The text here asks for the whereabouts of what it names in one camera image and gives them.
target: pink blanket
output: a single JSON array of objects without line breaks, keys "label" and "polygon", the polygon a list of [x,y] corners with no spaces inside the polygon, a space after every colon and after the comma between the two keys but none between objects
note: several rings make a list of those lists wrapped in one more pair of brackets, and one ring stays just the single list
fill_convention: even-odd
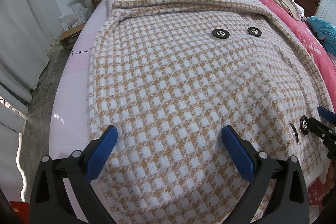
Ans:
[{"label": "pink blanket", "polygon": [[336,109],[336,68],[320,42],[314,37],[305,22],[297,21],[273,0],[260,0],[270,8],[297,36],[320,70],[329,92],[334,109]]}]

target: bed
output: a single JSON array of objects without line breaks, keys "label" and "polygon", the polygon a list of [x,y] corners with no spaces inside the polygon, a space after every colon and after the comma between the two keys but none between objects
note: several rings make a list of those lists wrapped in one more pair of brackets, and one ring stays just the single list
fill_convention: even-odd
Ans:
[{"label": "bed", "polygon": [[[108,8],[108,0],[103,0],[94,11],[70,53],[61,77],[50,124],[49,154],[53,159],[67,157],[74,150],[84,149],[89,142],[87,113],[89,55],[93,42],[108,17]],[[281,22],[283,27],[295,37],[292,30],[283,21]],[[311,185],[323,169],[324,166],[321,165],[311,177],[305,178],[307,185]],[[65,185],[78,218],[85,221],[85,216],[73,196],[69,183],[65,182]],[[108,209],[97,181],[92,182],[91,185]]]}]

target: button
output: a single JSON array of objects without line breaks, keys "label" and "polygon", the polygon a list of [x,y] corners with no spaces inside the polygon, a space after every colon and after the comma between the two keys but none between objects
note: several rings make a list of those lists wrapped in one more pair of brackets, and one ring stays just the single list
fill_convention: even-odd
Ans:
[{"label": "button", "polygon": [[256,27],[250,27],[247,29],[249,34],[254,35],[255,37],[260,37],[261,36],[261,31],[256,28]]},{"label": "button", "polygon": [[227,30],[215,29],[212,31],[212,35],[216,38],[227,39],[230,36],[230,33]]}]

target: concrete floor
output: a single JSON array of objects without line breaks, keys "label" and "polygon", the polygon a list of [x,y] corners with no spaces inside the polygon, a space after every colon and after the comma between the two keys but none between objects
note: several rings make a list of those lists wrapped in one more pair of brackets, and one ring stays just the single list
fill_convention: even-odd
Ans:
[{"label": "concrete floor", "polygon": [[26,176],[25,201],[29,203],[40,160],[49,153],[49,128],[58,83],[68,55],[59,42],[54,42],[48,54],[49,64],[42,72],[33,99],[28,105],[26,127],[22,135],[20,167]]}]

